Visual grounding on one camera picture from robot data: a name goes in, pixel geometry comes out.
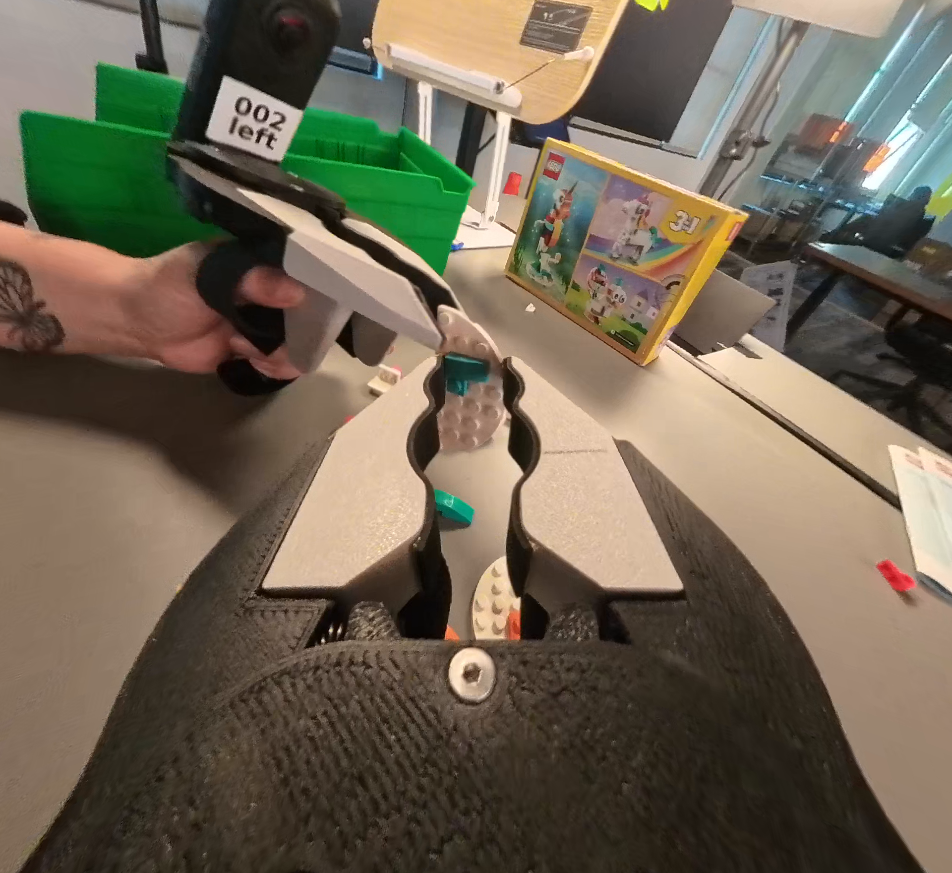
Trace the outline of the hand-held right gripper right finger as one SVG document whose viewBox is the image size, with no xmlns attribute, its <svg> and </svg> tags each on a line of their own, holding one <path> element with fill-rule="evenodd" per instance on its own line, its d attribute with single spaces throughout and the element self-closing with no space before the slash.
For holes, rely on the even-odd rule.
<svg viewBox="0 0 952 873">
<path fill-rule="evenodd" d="M 518 467 L 506 569 L 523 638 L 620 638 L 621 609 L 678 605 L 684 582 L 611 433 L 521 358 L 506 359 Z"/>
</svg>

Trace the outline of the grey chair back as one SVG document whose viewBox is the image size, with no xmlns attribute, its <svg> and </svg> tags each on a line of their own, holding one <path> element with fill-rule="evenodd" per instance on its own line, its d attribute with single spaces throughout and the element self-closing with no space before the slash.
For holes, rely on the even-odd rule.
<svg viewBox="0 0 952 873">
<path fill-rule="evenodd" d="M 698 355 L 733 347 L 775 307 L 773 299 L 715 270 L 671 335 Z"/>
</svg>

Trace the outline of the metal shelf rack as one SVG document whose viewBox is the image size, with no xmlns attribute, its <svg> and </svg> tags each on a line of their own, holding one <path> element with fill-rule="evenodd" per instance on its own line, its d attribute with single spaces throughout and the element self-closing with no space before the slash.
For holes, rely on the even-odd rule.
<svg viewBox="0 0 952 873">
<path fill-rule="evenodd" d="M 768 160 L 758 204 L 769 212 L 799 216 L 831 209 L 862 214 L 874 203 L 866 181 L 890 151 L 886 141 L 859 135 L 851 122 L 811 114 Z"/>
</svg>

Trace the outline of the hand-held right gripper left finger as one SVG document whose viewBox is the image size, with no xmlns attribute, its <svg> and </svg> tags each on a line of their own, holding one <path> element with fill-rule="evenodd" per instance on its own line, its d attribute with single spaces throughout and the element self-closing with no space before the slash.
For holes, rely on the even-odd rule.
<svg viewBox="0 0 952 873">
<path fill-rule="evenodd" d="M 440 359 L 417 367 L 330 438 L 261 581 L 278 598 L 384 605 L 410 638 L 443 638 L 451 581 L 426 469 L 441 444 Z"/>
</svg>

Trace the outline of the black office chair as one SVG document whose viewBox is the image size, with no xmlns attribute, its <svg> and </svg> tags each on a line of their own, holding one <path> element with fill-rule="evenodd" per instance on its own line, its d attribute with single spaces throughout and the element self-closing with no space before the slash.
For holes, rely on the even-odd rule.
<svg viewBox="0 0 952 873">
<path fill-rule="evenodd" d="M 891 195 L 878 212 L 850 219 L 823 233 L 818 242 L 867 248 L 889 259 L 902 259 L 935 222 L 926 214 L 932 195 L 928 186 L 916 187 L 906 198 Z"/>
<path fill-rule="evenodd" d="M 950 321 L 925 316 L 911 323 L 896 322 L 887 326 L 885 340 L 912 372 L 912 378 L 899 387 L 887 408 L 904 413 L 908 428 L 918 435 L 924 437 L 926 426 L 932 426 L 950 441 L 950 422 L 924 403 L 923 397 L 930 386 L 946 395 L 951 393 Z"/>
</svg>

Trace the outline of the large black screen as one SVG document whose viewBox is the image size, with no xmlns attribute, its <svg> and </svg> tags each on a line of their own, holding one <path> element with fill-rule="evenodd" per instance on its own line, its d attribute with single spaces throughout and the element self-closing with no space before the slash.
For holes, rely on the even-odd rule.
<svg viewBox="0 0 952 873">
<path fill-rule="evenodd" d="M 405 78 L 383 70 L 360 53 L 378 0 L 339 0 L 343 13 L 340 45 L 319 82 L 319 108 L 375 120 L 387 131 L 405 121 Z M 712 57 L 725 43 L 722 35 L 734 16 L 732 0 L 669 0 L 665 9 L 648 10 L 635 1 L 616 29 L 596 75 L 569 113 L 612 132 L 670 144 L 696 154 L 720 111 L 725 92 L 715 94 L 702 132 L 690 139 L 685 115 L 699 106 L 699 85 L 713 80 Z"/>
</svg>

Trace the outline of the dark wooden table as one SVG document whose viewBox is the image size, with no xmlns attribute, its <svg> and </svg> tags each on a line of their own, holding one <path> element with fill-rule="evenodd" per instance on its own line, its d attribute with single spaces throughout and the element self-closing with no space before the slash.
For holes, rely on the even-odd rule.
<svg viewBox="0 0 952 873">
<path fill-rule="evenodd" d="M 906 311 L 915 311 L 949 322 L 950 289 L 922 278 L 899 260 L 887 258 L 860 246 L 811 243 L 803 248 L 803 258 L 820 264 L 823 279 L 804 298 L 787 324 L 788 336 L 795 336 L 813 317 L 834 288 L 845 278 L 885 295 Z"/>
</svg>

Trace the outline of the white paper sign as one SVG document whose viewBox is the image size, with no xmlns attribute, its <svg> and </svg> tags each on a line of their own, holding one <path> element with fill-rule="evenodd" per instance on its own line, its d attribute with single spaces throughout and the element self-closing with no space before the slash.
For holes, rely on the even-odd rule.
<svg viewBox="0 0 952 873">
<path fill-rule="evenodd" d="M 798 266 L 792 260 L 751 264 L 742 272 L 740 281 L 761 293 L 771 302 L 750 334 L 775 350 L 782 352 L 786 343 L 793 289 Z"/>
</svg>

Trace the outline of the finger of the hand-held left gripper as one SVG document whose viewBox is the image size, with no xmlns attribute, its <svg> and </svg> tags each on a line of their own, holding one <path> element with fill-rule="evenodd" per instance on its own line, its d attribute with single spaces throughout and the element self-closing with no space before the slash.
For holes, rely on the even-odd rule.
<svg viewBox="0 0 952 873">
<path fill-rule="evenodd" d="M 353 330 L 357 355 L 384 351 L 388 334 L 439 352 L 437 312 L 407 279 L 340 239 L 344 209 L 322 200 L 305 209 L 246 187 L 238 193 L 249 210 L 285 228 L 282 268 L 305 289 L 303 303 L 285 317 L 289 355 L 326 355 L 352 318 L 363 323 Z"/>
<path fill-rule="evenodd" d="M 463 310 L 453 290 L 440 274 L 411 248 L 377 225 L 345 215 L 340 220 L 340 239 L 407 279 L 421 294 L 431 312 L 436 313 L 439 307 Z"/>
</svg>

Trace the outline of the yellow toy brick set box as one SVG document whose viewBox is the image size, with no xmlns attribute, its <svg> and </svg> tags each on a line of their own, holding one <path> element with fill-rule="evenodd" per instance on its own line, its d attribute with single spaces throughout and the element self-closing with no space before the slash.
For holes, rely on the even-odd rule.
<svg viewBox="0 0 952 873">
<path fill-rule="evenodd" d="M 645 367 L 747 221 L 741 209 L 547 138 L 505 274 Z"/>
</svg>

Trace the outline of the person's left hand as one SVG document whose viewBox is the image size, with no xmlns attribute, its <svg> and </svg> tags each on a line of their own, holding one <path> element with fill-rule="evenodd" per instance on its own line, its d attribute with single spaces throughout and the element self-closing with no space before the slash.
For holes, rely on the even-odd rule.
<svg viewBox="0 0 952 873">
<path fill-rule="evenodd" d="M 301 372 L 284 345 L 266 355 L 201 299 L 197 274 L 212 250 L 191 244 L 137 265 L 128 307 L 142 354 L 189 373 L 211 372 L 226 360 L 244 359 L 269 378 L 298 378 Z"/>
</svg>

